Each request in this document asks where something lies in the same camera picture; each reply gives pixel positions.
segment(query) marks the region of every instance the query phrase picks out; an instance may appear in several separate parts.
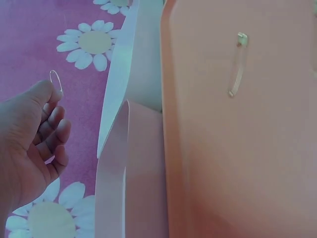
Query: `daisy pattern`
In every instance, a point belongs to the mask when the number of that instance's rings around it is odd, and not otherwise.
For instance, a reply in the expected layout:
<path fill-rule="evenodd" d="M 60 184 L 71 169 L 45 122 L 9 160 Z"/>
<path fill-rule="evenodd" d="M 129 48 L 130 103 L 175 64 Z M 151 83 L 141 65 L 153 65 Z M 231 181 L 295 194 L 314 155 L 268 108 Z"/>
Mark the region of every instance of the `daisy pattern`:
<path fill-rule="evenodd" d="M 129 0 L 94 0 L 94 4 L 102 5 L 100 8 L 111 15 L 121 12 L 126 16 L 129 10 Z"/>
<path fill-rule="evenodd" d="M 105 71 L 120 30 L 113 30 L 113 23 L 103 20 L 97 20 L 91 26 L 80 23 L 78 29 L 67 29 L 65 35 L 57 37 L 63 42 L 57 46 L 57 51 L 72 51 L 66 60 L 75 63 L 78 69 L 85 69 L 93 62 L 97 71 Z"/>
<path fill-rule="evenodd" d="M 6 222 L 9 238 L 94 238 L 95 196 L 74 182 L 59 195 L 59 178 L 33 202 L 15 210 Z"/>

